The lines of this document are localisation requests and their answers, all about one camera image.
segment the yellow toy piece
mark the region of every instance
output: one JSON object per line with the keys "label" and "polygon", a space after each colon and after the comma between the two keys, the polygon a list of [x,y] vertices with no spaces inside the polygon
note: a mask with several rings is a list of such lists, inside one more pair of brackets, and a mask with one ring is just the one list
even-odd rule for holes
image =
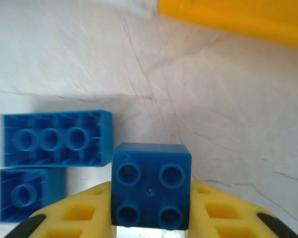
{"label": "yellow toy piece", "polygon": [[191,183],[189,238],[278,238],[257,216],[274,215],[258,206]]}
{"label": "yellow toy piece", "polygon": [[160,0],[162,15],[298,47],[298,0]]}
{"label": "yellow toy piece", "polygon": [[[105,182],[36,211],[5,238],[114,238],[110,204]],[[193,181],[188,238],[298,236],[269,211]]]}
{"label": "yellow toy piece", "polygon": [[36,211],[44,221],[29,238],[112,238],[111,182],[67,197]]}

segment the blue toy brick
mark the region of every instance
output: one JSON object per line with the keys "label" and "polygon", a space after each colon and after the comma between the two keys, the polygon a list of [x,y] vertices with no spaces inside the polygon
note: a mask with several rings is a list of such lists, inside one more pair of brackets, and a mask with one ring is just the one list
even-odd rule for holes
{"label": "blue toy brick", "polygon": [[118,146],[112,161],[112,224],[188,229],[191,160],[185,145]]}
{"label": "blue toy brick", "polygon": [[3,115],[4,166],[105,166],[113,151],[107,111]]}
{"label": "blue toy brick", "polygon": [[0,222],[21,222],[65,196],[63,168],[0,170]]}

